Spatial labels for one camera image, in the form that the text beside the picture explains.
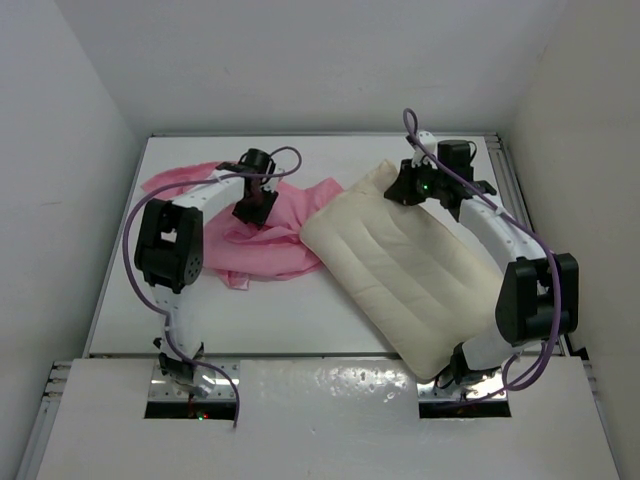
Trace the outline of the pink pillowcase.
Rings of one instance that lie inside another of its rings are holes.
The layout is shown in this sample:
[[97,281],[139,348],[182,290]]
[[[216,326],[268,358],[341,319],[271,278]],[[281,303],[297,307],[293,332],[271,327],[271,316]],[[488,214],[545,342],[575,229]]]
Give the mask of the pink pillowcase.
[[[169,170],[148,180],[143,189],[148,197],[155,189],[165,187],[167,191],[159,198],[171,200],[188,190],[178,183],[203,180],[219,164]],[[230,288],[245,290],[252,277],[288,280],[320,268],[321,260],[302,243],[300,231],[314,213],[341,191],[332,178],[307,189],[280,183],[279,196],[261,229],[238,220],[231,208],[223,210],[205,224],[203,271],[215,272]]]

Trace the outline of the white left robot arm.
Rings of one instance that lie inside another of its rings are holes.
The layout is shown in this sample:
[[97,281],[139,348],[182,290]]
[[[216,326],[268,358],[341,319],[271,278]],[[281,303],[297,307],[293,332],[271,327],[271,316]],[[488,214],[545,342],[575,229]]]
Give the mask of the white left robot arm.
[[274,155],[250,148],[236,163],[224,162],[203,180],[178,183],[188,190],[171,200],[155,189],[134,208],[142,219],[134,255],[125,258],[128,272],[137,269],[150,287],[151,309],[163,318],[161,373],[182,390],[205,396],[226,375],[204,361],[204,344],[195,320],[184,310],[190,286],[204,268],[205,224],[227,208],[245,223],[262,227],[278,197],[277,186],[286,171]]

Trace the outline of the cream pillow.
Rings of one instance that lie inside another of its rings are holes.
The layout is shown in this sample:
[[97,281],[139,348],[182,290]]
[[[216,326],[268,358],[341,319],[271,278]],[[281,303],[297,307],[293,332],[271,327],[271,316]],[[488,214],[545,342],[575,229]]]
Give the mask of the cream pillow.
[[431,379],[495,322],[501,276],[420,206],[385,199],[383,161],[313,214],[299,237],[408,368]]

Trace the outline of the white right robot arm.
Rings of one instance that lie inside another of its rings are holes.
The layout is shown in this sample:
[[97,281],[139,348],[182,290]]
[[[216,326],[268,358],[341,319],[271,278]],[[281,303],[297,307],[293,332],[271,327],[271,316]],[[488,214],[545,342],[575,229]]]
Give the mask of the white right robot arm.
[[407,138],[414,154],[401,162],[385,198],[406,207],[438,201],[475,235],[503,273],[493,323],[458,344],[444,372],[457,386],[496,372],[506,374],[517,355],[538,344],[538,359],[503,382],[506,391],[524,390],[544,372],[559,336],[577,328],[578,262],[569,253],[552,252],[504,209],[488,181],[475,179],[474,143],[426,138],[424,131]]

